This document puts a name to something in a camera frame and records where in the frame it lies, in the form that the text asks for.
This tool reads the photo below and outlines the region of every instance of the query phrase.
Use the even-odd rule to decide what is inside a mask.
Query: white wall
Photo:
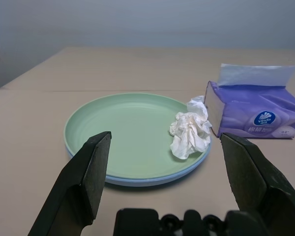
[[[295,0],[0,0],[0,86],[80,45],[295,49]]]

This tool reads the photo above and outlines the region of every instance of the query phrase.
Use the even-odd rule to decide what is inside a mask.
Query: beige table
[[[69,160],[62,133],[79,106],[127,90],[149,90],[187,102],[204,94],[207,80],[218,75],[219,63],[258,61],[293,64],[295,52],[69,48],[0,89],[0,236],[29,232]],[[289,88],[295,93],[295,77]],[[252,141],[295,188],[295,139]],[[82,235],[112,235],[116,212],[123,207],[149,207],[179,217],[193,208],[221,218],[237,209],[219,140],[213,138],[206,161],[179,182],[154,189],[105,187],[97,219]]]

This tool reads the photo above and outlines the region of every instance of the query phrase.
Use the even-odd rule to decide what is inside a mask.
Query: crumpled tissue
[[[204,96],[192,98],[187,103],[188,113],[179,112],[170,126],[174,137],[171,150],[174,156],[185,160],[192,153],[204,152],[211,142],[211,123],[207,120]]]

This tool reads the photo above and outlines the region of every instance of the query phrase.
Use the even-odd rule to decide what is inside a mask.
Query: purple tissue package
[[[205,105],[214,134],[246,138],[293,138],[295,97],[285,88],[295,66],[222,64],[218,83],[209,81]]]

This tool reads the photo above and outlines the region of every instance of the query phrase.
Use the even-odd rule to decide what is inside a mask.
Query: plate
[[[180,178],[207,156],[194,153],[187,160],[172,155],[170,124],[185,104],[148,94],[123,93],[98,98],[80,107],[67,121],[66,148],[75,155],[91,136],[111,131],[106,181],[125,186],[151,186]]]

